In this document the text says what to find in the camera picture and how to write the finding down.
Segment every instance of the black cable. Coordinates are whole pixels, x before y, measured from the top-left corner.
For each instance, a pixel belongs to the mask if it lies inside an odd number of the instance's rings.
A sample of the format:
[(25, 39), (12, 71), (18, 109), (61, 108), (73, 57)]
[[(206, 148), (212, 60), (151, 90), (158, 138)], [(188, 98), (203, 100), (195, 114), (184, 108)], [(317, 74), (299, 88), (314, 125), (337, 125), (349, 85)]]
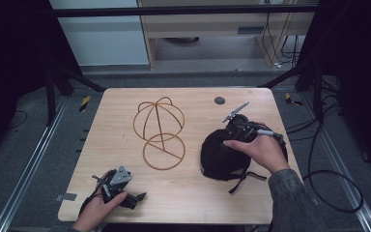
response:
[(299, 36), (295, 36), (295, 42), (294, 42), (294, 50), (293, 51), (284, 51), (284, 48), (286, 46), (286, 43), (288, 41), (289, 36), (286, 36), (284, 39), (284, 42), (281, 47), (281, 55), (287, 59), (290, 59), (288, 61), (285, 61), (283, 63), (291, 63), (291, 68), (297, 65), (297, 59), (298, 59), (298, 54), (297, 48), (299, 46)]
[[(318, 137), (318, 133), (322, 130), (322, 126), (323, 126), (323, 123), (320, 123), (320, 125), (318, 126), (316, 132), (315, 132), (315, 135), (314, 135), (314, 138), (312, 140), (312, 144), (311, 144), (311, 149), (310, 149), (310, 152), (309, 152), (309, 157), (308, 157), (308, 174), (306, 176), (304, 176), (302, 179), (303, 180), (306, 180), (306, 179), (309, 179), (309, 184), (310, 186), (312, 187), (312, 190), (315, 192), (315, 194), (319, 197), (319, 199), (321, 199), (324, 203), (326, 203), (328, 206), (330, 206), (332, 209), (336, 210), (336, 211), (339, 211), (339, 212), (342, 212), (342, 213), (348, 213), (348, 214), (352, 214), (352, 213), (355, 213), (357, 212), (358, 210), (360, 210), (363, 206), (363, 194), (360, 190), (360, 188), (357, 186), (357, 184), (355, 182), (353, 182), (350, 178), (346, 177), (345, 175), (341, 174), (341, 173), (338, 173), (338, 172), (335, 172), (335, 171), (332, 171), (332, 170), (318, 170), (318, 171), (313, 171), (311, 172), (311, 160), (312, 160), (312, 154), (313, 154), (313, 150), (315, 148), (315, 142), (316, 142), (316, 138)], [(315, 189), (315, 186), (312, 182), (312, 176), (315, 175), (315, 174), (318, 174), (318, 173), (330, 173), (330, 174), (333, 174), (333, 175), (337, 175), (337, 176), (340, 176), (342, 178), (344, 178), (345, 180), (347, 180), (349, 183), (351, 183), (356, 189), (357, 189), (357, 192), (360, 196), (360, 201), (359, 201), (359, 204), (356, 208), (352, 209), (352, 210), (348, 210), (348, 209), (341, 209), (339, 207), (336, 207), (334, 206), (333, 204), (329, 203), (324, 197), (322, 197), (322, 195)]]
[[(267, 1), (267, 0), (266, 0), (265, 3), (266, 3), (267, 5), (269, 5), (269, 4), (270, 4), (270, 1)], [(268, 31), (268, 34), (269, 34), (270, 39), (271, 39), (272, 48), (273, 48), (273, 55), (274, 55), (275, 58), (278, 60), (278, 64), (279, 64), (279, 65), (283, 65), (283, 64), (285, 64), (285, 63), (289, 63), (290, 61), (281, 61), (281, 60), (278, 58), (277, 54), (276, 54), (276, 47), (275, 47), (275, 44), (273, 43), (272, 35), (271, 35), (271, 30), (270, 30), (270, 14), (271, 14), (271, 13), (267, 13), (267, 21), (266, 21), (266, 24), (265, 24), (265, 27), (264, 27), (264, 31), (263, 31), (263, 34), (262, 34), (262, 44), (263, 44), (263, 47), (264, 47), (265, 51), (267, 52), (268, 59), (270, 60), (270, 63), (273, 65), (273, 61), (272, 61), (272, 59), (271, 59), (271, 57), (270, 57), (270, 54), (268, 53), (267, 47), (265, 46), (265, 42), (264, 42), (264, 40), (265, 40), (265, 33)], [(282, 31), (285, 29), (286, 24), (287, 24), (287, 21), (288, 21), (288, 20), (285, 20), (285, 23), (284, 23), (284, 26), (283, 26), (283, 28), (282, 28)]]
[(328, 95), (328, 96), (326, 96), (326, 97), (324, 97), (323, 99), (322, 99), (322, 102), (325, 102), (327, 99), (329, 99), (329, 98), (336, 98), (337, 99), (337, 95)]
[(28, 113), (26, 113), (25, 111), (17, 110), (16, 112), (17, 113), (23, 113), (25, 115), (25, 118), (22, 120), (22, 122), (14, 125), (14, 126), (8, 127), (7, 130), (11, 130), (11, 129), (15, 129), (15, 128), (19, 127), (20, 125), (22, 125), (26, 121), (26, 119), (28, 119)]
[[(326, 114), (327, 112), (328, 112), (328, 110), (330, 110), (331, 108), (333, 108), (333, 107), (336, 107), (336, 106), (339, 106), (339, 104), (337, 104), (337, 103), (335, 103), (335, 104), (333, 104), (333, 105), (331, 105), (330, 107), (328, 107), (325, 111), (324, 111), (324, 115), (325, 115), (325, 117), (328, 117), (330, 114), (332, 114), (333, 112), (338, 112), (338, 110), (336, 110), (336, 111), (331, 111), (330, 113), (328, 113), (328, 114)], [(313, 122), (316, 122), (317, 120), (309, 120), (309, 121), (306, 121), (306, 122), (304, 122), (304, 123), (301, 123), (300, 125), (303, 125), (303, 124), (305, 124), (305, 123), (307, 123), (307, 122), (311, 122), (311, 121), (313, 121)], [(293, 141), (301, 141), (301, 140), (306, 140), (306, 139), (310, 139), (310, 138), (313, 138), (313, 137), (315, 137), (315, 135), (312, 135), (312, 136), (309, 136), (309, 137), (304, 137), (304, 138), (293, 138), (293, 139), (290, 139), (289, 141), (291, 141), (291, 142), (293, 142)]]
[(324, 84), (323, 86), (324, 88), (326, 88), (328, 91), (332, 92), (333, 94), (337, 94), (339, 91), (335, 85), (325, 80), (324, 78), (322, 78), (322, 84)]
[(104, 174), (101, 178), (98, 178), (96, 176), (93, 176), (93, 178), (96, 178), (98, 180), (98, 184), (95, 187), (95, 190), (90, 194), (89, 197), (86, 198), (86, 200), (83, 202), (83, 204), (80, 207), (79, 215), (84, 211), (86, 206), (92, 201), (93, 198), (101, 195), (101, 193), (96, 194), (98, 190), (101, 188), (102, 184), (104, 183), (104, 180), (110, 175), (111, 171), (108, 171), (106, 174)]
[[(332, 105), (330, 105), (329, 107), (327, 107), (325, 110), (324, 110), (324, 114), (326, 114), (330, 109), (334, 108), (338, 106), (337, 103), (333, 103)], [(296, 129), (296, 130), (293, 130), (293, 131), (287, 131), (287, 134), (290, 134), (290, 133), (295, 133), (295, 132), (298, 132), (298, 131), (302, 131), (306, 128), (308, 128), (309, 126), (311, 126), (313, 123), (315, 123), (316, 121), (318, 121), (317, 119), (311, 119), (311, 120), (308, 120), (308, 121), (305, 121), (305, 122), (302, 122), (302, 123), (299, 123), (299, 124), (296, 124), (294, 126), (291, 126), (289, 128), (286, 128), (285, 130), (289, 130), (289, 129), (293, 129), (293, 128), (296, 128), (296, 127), (299, 127), (301, 125), (304, 125), (306, 124), (305, 126), (299, 128), (299, 129)]]

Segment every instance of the metal rail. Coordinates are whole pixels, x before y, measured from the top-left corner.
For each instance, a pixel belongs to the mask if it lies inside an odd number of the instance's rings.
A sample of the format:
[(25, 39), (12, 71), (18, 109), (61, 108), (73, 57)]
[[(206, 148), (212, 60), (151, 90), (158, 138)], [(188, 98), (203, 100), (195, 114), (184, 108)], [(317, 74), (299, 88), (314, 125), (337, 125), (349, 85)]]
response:
[[(309, 111), (311, 118), (315, 119), (315, 115), (311, 107), (312, 105), (311, 100), (305, 94), (301, 94), (301, 97), (303, 98), (303, 103), (306, 106), (307, 110)], [(344, 162), (340, 158), (340, 155), (337, 152), (335, 145), (330, 139), (329, 133), (324, 127), (322, 127), (320, 136), (322, 138), (323, 145), (327, 151), (330, 163), (332, 164), (335, 171), (353, 180), (351, 173), (349, 172), (348, 168), (345, 166)], [(350, 185), (349, 182), (343, 181), (342, 179), (340, 179), (340, 182), (342, 184), (342, 188), (344, 189), (345, 193), (348, 196), (349, 201), (351, 202), (351, 205), (353, 207), (356, 207), (359, 204), (360, 200), (357, 190), (352, 185)], [(357, 211), (356, 214), (364, 231), (371, 232), (371, 210), (366, 200), (364, 200), (362, 208), (359, 211)]]
[(210, 15), (210, 14), (259, 14), (259, 13), (314, 13), (332, 9), (334, 5), (319, 4), (291, 5), (240, 5), (240, 6), (181, 6), (145, 8), (101, 8), (101, 9), (62, 9), (53, 11), (30, 11), (28, 15), (56, 17), (87, 16), (131, 16), (131, 15)]
[(35, 173), (39, 167), (39, 164), (41, 163), (42, 157), (44, 155), (44, 152), (46, 151), (50, 139), (56, 131), (60, 119), (63, 116), (68, 99), (68, 97), (61, 98), (57, 109), (57, 116), (54, 118), (53, 123), (47, 126), (44, 130), (41, 140), (39, 141), (34, 153), (32, 154), (32, 157), (29, 159), (29, 162), (26, 165), (22, 175), (20, 176), (11, 197), (5, 204), (5, 207), (0, 214), (0, 232), (5, 232), (8, 230), (12, 219), (14, 218), (14, 214), (16, 213), (17, 208), (19, 207), (20, 202), (23, 199), (23, 196), (25, 195), (33, 177), (35, 176)]

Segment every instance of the gray sleeve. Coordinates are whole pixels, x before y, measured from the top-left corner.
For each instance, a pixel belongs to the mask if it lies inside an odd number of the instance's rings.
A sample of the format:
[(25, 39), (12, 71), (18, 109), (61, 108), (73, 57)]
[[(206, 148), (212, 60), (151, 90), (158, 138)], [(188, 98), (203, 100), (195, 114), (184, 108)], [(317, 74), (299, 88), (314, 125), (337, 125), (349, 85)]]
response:
[(324, 222), (294, 170), (274, 173), (269, 186), (274, 231), (324, 231)]

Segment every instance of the floor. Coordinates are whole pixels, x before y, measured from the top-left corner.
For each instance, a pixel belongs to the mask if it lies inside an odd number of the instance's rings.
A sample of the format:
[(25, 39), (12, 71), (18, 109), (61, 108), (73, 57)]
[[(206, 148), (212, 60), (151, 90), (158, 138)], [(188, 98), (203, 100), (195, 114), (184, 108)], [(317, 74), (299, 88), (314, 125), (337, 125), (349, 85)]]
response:
[[(189, 39), (162, 39), (158, 42), (156, 65), (152, 70), (121, 71), (117, 75), (87, 73), (87, 77), (108, 87), (256, 86), (270, 81), (294, 65), (291, 63), (293, 59), (289, 58), (290, 54), (285, 52), (292, 51), (294, 42), (295, 39), (290, 38), (284, 47), (284, 55), (287, 57), (281, 55), (280, 59), (288, 62), (279, 68), (266, 65), (258, 44), (252, 37), (200, 38), (196, 43), (191, 43)], [(273, 89), (287, 130), (306, 120), (312, 120), (312, 110), (307, 107), (311, 104), (306, 104), (311, 102), (310, 92), (296, 93), (293, 89), (295, 80), (296, 78), (292, 77)], [(40, 145), (41, 136), (46, 130), (44, 89), (28, 94), (19, 101), (18, 111), (10, 128), (1, 139), (0, 213), (9, 202), (14, 189), (24, 184), (18, 180), (29, 182), (29, 188), (21, 194), (21, 202), (15, 205), (15, 214), (8, 218), (8, 226), (11, 228), (38, 231), (38, 228), (70, 225), (58, 221), (56, 212), (60, 202), (55, 198), (57, 193), (66, 191), (73, 166), (84, 145), (87, 129), (91, 126), (101, 100), (101, 93), (94, 93), (77, 82), (74, 82), (73, 86), (75, 92), (71, 98), (57, 96), (58, 105), (65, 105), (62, 120), (50, 135), (50, 144), (41, 145), (44, 156), (33, 160), (40, 165), (32, 170), (29, 179), (23, 178), (23, 171), (29, 166), (31, 155), (35, 154), (37, 144)], [(294, 101), (303, 102), (305, 105), (298, 107), (287, 103), (287, 92), (291, 93)], [(80, 113), (77, 109), (87, 95), (92, 96), (91, 101), (86, 111)], [(333, 105), (335, 100), (328, 99), (326, 104)], [(361, 222), (361, 219), (369, 217), (371, 212), (371, 163), (364, 162), (359, 155), (357, 141), (338, 114), (340, 108), (336, 106), (334, 109), (327, 113), (325, 130), (318, 137), (313, 168), (337, 169), (343, 162), (346, 174), (349, 173), (362, 189), (368, 209), (357, 214), (338, 213), (322, 203), (307, 183), (305, 185), (310, 197), (321, 209), (321, 217), (328, 225), (327, 231), (371, 231), (371, 224)], [(302, 167), (302, 176), (306, 174), (311, 140), (309, 137), (315, 133), (314, 126), (293, 133), (289, 138), (297, 162)], [(355, 206), (352, 200), (348, 199), (355, 193), (345, 181), (330, 176), (318, 177), (316, 180), (320, 183), (317, 189), (335, 205), (347, 209)], [(266, 231), (266, 228), (261, 226), (260, 231)], [(251, 226), (247, 225), (245, 231), (250, 229)]]

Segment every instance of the hand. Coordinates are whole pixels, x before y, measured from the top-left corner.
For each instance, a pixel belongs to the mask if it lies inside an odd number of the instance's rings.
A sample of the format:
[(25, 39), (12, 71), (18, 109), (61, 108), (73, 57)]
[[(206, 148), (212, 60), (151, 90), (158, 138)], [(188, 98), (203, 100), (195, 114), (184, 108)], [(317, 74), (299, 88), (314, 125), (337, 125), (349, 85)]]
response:
[(246, 153), (258, 164), (267, 168), (271, 174), (290, 168), (278, 142), (269, 135), (259, 134), (250, 143), (228, 140), (224, 141), (224, 145)]
[(122, 203), (128, 194), (122, 192), (116, 195), (107, 204), (104, 204), (99, 189), (96, 196), (87, 204), (77, 221), (73, 224), (73, 229), (88, 232), (104, 221), (107, 215)]

